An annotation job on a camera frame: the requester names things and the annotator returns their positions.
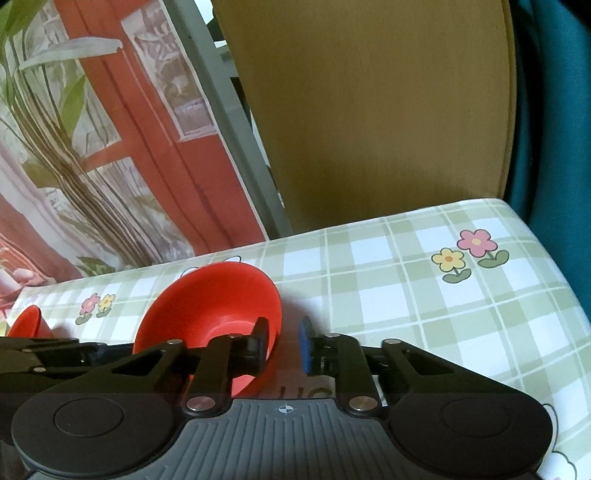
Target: tablecloth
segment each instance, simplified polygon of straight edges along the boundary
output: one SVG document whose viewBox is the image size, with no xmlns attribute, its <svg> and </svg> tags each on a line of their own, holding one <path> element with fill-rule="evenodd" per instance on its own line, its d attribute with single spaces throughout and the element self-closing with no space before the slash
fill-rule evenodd
<svg viewBox="0 0 591 480">
<path fill-rule="evenodd" d="M 27 288 L 7 321 L 36 304 L 60 335 L 130 342 L 150 304 L 182 273 L 225 260 L 254 265 L 277 285 L 284 343 L 307 314 L 320 332 L 369 346 L 400 338 L 532 395 L 555 425 L 542 478 L 591 478 L 591 327 L 554 261 L 501 200 L 457 202 Z M 279 369 L 298 375 L 292 343 Z M 281 395 L 330 389 L 321 381 L 292 387 L 284 385 Z"/>
</svg>

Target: teal fabric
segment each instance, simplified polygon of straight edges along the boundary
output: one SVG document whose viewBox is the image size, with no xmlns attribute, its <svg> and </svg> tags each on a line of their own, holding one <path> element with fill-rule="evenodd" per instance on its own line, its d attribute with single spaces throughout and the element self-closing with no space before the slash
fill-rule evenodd
<svg viewBox="0 0 591 480">
<path fill-rule="evenodd" d="M 518 109 L 506 200 L 591 317 L 591 33 L 558 0 L 515 0 Z"/>
</svg>

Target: red cup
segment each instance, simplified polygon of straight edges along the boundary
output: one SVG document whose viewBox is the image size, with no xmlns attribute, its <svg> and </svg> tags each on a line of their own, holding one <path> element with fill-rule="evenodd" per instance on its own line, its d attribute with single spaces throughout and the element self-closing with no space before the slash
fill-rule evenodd
<svg viewBox="0 0 591 480">
<path fill-rule="evenodd" d="M 269 320 L 268 358 L 281 332 L 281 298 L 275 284 L 248 264 L 207 265 L 181 277 L 158 296 L 139 326 L 133 353 L 175 338 L 195 348 L 220 335 L 249 335 L 259 317 Z M 250 375 L 235 378 L 232 396 L 253 380 Z"/>
<path fill-rule="evenodd" d="M 39 307 L 31 305 L 18 316 L 8 331 L 7 337 L 53 338 L 53 333 L 43 319 Z"/>
</svg>

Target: green and white plaid pattern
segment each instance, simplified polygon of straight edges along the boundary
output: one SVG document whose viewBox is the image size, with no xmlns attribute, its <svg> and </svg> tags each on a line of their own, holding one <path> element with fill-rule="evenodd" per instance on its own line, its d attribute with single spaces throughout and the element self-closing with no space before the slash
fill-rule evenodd
<svg viewBox="0 0 591 480">
<path fill-rule="evenodd" d="M 431 260 L 460 231 L 486 229 L 509 261 L 442 280 Z M 555 449 L 591 478 L 591 327 L 548 253 L 501 200 L 468 200 L 305 233 L 166 265 L 27 288 L 8 323 L 32 304 L 81 341 L 133 341 L 150 304 L 180 274 L 239 255 L 277 285 L 284 309 L 322 332 L 377 346 L 400 338 L 554 406 Z M 82 301 L 115 294 L 111 312 L 75 325 Z"/>
</svg>

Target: gray gripper base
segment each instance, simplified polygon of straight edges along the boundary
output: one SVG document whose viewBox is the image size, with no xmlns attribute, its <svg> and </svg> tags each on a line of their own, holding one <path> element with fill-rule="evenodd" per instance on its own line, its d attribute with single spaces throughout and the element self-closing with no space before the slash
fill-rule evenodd
<svg viewBox="0 0 591 480">
<path fill-rule="evenodd" d="M 219 417 L 190 420 L 168 451 L 118 480 L 414 480 L 401 460 L 378 421 L 334 400 L 235 400 Z"/>
</svg>

